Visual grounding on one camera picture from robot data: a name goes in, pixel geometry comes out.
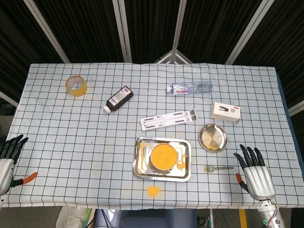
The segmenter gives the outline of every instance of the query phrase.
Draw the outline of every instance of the stainless steel tray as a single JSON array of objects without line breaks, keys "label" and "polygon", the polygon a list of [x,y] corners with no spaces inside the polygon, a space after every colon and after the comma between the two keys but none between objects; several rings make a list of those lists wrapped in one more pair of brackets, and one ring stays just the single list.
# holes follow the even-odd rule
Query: stainless steel tray
[{"label": "stainless steel tray", "polygon": [[[178,153],[177,163],[168,171],[158,170],[150,160],[153,148],[160,143],[170,144]],[[135,146],[133,171],[140,178],[185,182],[191,175],[191,145],[181,139],[141,137]]]}]

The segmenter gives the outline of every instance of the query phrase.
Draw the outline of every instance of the water bottle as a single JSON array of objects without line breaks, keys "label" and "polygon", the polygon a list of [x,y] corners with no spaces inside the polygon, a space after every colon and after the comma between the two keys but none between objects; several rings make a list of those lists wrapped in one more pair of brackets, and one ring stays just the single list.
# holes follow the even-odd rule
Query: water bottle
[{"label": "water bottle", "polygon": [[167,93],[173,95],[177,94],[194,94],[194,93],[205,93],[211,92],[213,89],[213,83],[208,80],[195,81],[188,83],[172,83],[167,86]]}]

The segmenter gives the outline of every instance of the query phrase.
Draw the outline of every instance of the bottle cap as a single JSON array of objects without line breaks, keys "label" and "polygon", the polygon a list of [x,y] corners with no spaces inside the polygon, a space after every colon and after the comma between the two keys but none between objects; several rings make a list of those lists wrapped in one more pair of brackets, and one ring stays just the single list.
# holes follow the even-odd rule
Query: bottle cap
[{"label": "bottle cap", "polygon": [[104,106],[104,110],[106,111],[106,113],[110,113],[111,112],[111,110],[109,109],[109,107],[108,106]]},{"label": "bottle cap", "polygon": [[167,93],[171,92],[171,85],[167,85]]}]

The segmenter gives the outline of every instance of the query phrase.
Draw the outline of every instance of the table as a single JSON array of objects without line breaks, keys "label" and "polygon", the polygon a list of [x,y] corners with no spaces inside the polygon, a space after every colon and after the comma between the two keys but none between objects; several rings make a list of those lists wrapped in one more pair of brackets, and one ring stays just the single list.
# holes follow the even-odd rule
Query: table
[{"label": "table", "polygon": [[[65,81],[82,76],[88,85],[82,97],[66,92]],[[211,79],[211,94],[173,96],[174,81]],[[102,107],[121,87],[134,97],[118,111]],[[241,107],[239,123],[209,118],[213,102]],[[141,131],[147,116],[195,109],[198,121]],[[227,148],[204,150],[198,132],[216,123],[228,134]],[[272,67],[136,64],[32,64],[8,138],[29,140],[21,153],[15,178],[38,171],[36,179],[10,190],[4,206],[78,205],[91,208],[256,208],[258,202],[241,190],[233,153],[239,144],[260,149],[275,185],[279,207],[304,207],[304,183],[295,145],[283,109],[276,71]],[[188,182],[142,180],[133,175],[138,137],[185,139],[192,146]],[[233,170],[206,173],[205,165],[229,165]],[[147,194],[158,186],[157,197]]]}]

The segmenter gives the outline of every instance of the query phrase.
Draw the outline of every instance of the tape roll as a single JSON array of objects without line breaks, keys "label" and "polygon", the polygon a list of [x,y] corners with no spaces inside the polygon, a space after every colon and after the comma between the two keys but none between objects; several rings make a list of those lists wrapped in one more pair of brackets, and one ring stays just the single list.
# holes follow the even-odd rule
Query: tape roll
[{"label": "tape roll", "polygon": [[[80,88],[72,89],[73,85],[80,83]],[[66,81],[66,89],[73,96],[82,96],[87,91],[87,85],[84,79],[79,75],[73,75]]]}]

